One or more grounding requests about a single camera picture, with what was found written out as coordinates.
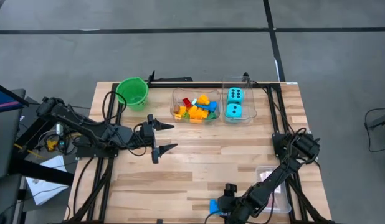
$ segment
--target white paper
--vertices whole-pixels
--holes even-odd
[[[62,156],[56,156],[48,161],[42,162],[42,166],[46,167],[55,167],[57,170],[66,172],[64,166],[64,158]],[[67,185],[55,184],[52,182],[47,182],[45,180],[33,179],[26,177],[29,188],[31,189],[32,195],[35,195],[33,199],[35,200],[36,205],[42,205],[46,201],[50,200],[52,197],[60,193],[61,191],[68,188]]]
[[[264,181],[270,174],[272,174],[271,171],[266,171],[264,173],[261,173],[260,174],[260,178],[262,179],[262,181]],[[281,193],[281,186],[278,186],[275,190],[274,190],[275,193]]]

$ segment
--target red lego brick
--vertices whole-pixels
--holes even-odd
[[[184,99],[183,99],[183,103],[184,103],[184,105],[186,105],[187,108],[192,107],[191,102],[190,102],[187,98],[184,98]]]

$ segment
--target table frame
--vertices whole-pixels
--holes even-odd
[[[247,73],[244,73],[244,77],[248,77],[249,75]],[[148,86],[149,88],[221,88],[222,83],[221,82],[194,82],[194,83],[188,83],[186,82],[186,77],[181,78],[183,82],[174,82],[174,79],[171,82],[166,82],[168,80],[161,80],[160,82],[154,80],[154,72],[153,74],[149,77],[148,79]],[[113,83],[112,85],[112,91],[115,91],[118,86],[118,83]],[[254,83],[252,85],[252,88],[262,88],[266,89],[267,93],[273,93],[273,91],[277,95],[277,101],[278,101],[278,107],[280,109],[280,113],[282,114],[281,119],[282,119],[282,126],[283,126],[283,131],[287,132],[288,131],[288,123],[286,120],[287,114],[285,111],[285,106],[283,102],[283,97],[282,97],[282,90],[281,90],[281,85],[279,82],[274,82],[274,83],[269,83],[269,82],[260,82],[260,83]],[[278,126],[278,121],[277,121],[277,113],[275,110],[275,101],[273,98],[273,94],[267,94],[268,99],[269,99],[269,108],[270,108],[270,113],[272,117],[272,124],[273,124],[273,129],[274,133],[280,133],[280,128]],[[112,115],[113,114],[113,106],[115,103],[115,94],[112,94],[110,96],[110,102],[108,105],[108,110],[107,114]],[[116,109],[117,117],[115,118],[115,123],[120,124],[121,120],[121,104],[118,105],[118,108]],[[96,189],[98,186],[98,183],[100,181],[100,174],[102,173],[102,167],[103,167],[103,160],[104,158],[99,158],[97,162],[97,167],[95,171],[95,177],[93,181],[93,187],[92,191]],[[114,158],[108,158],[108,165],[107,169],[109,168],[109,176],[112,174],[112,165],[113,165]],[[103,190],[103,195],[102,195],[102,201],[101,201],[101,207],[100,207],[100,214],[98,220],[104,221],[105,219],[105,213],[107,210],[107,202],[108,202],[108,196],[109,196],[109,190],[110,190],[110,181],[111,178],[108,178],[107,181],[105,182],[104,185],[104,190]],[[288,184],[289,182],[294,183],[294,186],[297,186],[300,191],[302,191],[302,186],[300,182],[300,177],[299,173],[296,173],[292,175],[291,177],[288,178],[288,181],[285,182],[286,190],[287,190],[287,200],[288,203],[291,205],[291,211],[288,213],[290,223],[316,223],[316,222],[311,222],[308,219],[307,216],[307,210],[301,201],[300,198],[298,198],[298,206],[299,206],[299,211],[300,211],[300,217],[302,220],[297,220],[295,216],[295,209],[293,207],[293,200],[292,200],[292,192],[291,192],[291,186]],[[95,207],[95,199],[92,203],[92,206],[87,211],[87,221],[91,221],[93,219],[93,213],[94,213],[94,207]]]

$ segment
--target floor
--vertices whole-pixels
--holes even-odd
[[[188,27],[256,31],[127,34]],[[257,81],[298,82],[311,130],[321,138],[333,219],[385,223],[385,151],[368,151],[363,125],[365,112],[385,107],[380,27],[385,0],[0,0],[0,84],[25,88],[37,100],[58,96],[89,106],[96,82],[147,78],[153,70],[160,78],[248,72]],[[371,136],[374,150],[385,146],[385,130]],[[29,212],[27,223],[61,221],[64,197]]]

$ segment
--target plastic container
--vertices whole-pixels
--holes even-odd
[[[256,167],[257,182],[263,182],[277,166],[258,166]],[[285,189],[285,182],[282,182],[280,186],[274,192],[274,213],[288,213],[291,210],[291,205],[287,200],[287,191]],[[272,196],[270,195],[269,203],[263,212],[270,212],[272,209]]]
[[[187,98],[191,103],[194,99],[198,99],[202,94],[205,94],[209,101],[216,101],[217,102],[217,108],[214,111],[214,114],[216,115],[216,119],[186,119],[186,118],[180,118],[176,116],[173,113],[173,108],[175,105],[184,106],[183,99]],[[220,117],[220,93],[218,91],[194,91],[194,90],[184,90],[182,88],[176,88],[173,90],[172,94],[172,103],[170,105],[170,113],[173,116],[174,120],[176,122],[185,122],[185,123],[192,123],[192,124],[211,124],[214,121],[217,121]]]
[[[127,107],[132,110],[142,110],[147,104],[148,85],[141,78],[123,80],[116,88],[116,92],[125,98]],[[119,103],[125,104],[120,96],[116,95],[116,97]]]
[[[226,115],[227,97],[230,88],[240,88],[244,92],[244,100],[241,104],[242,115],[238,118],[228,117]],[[256,117],[254,91],[249,77],[223,77],[222,81],[222,108],[224,121],[230,124],[249,124],[252,118]]]

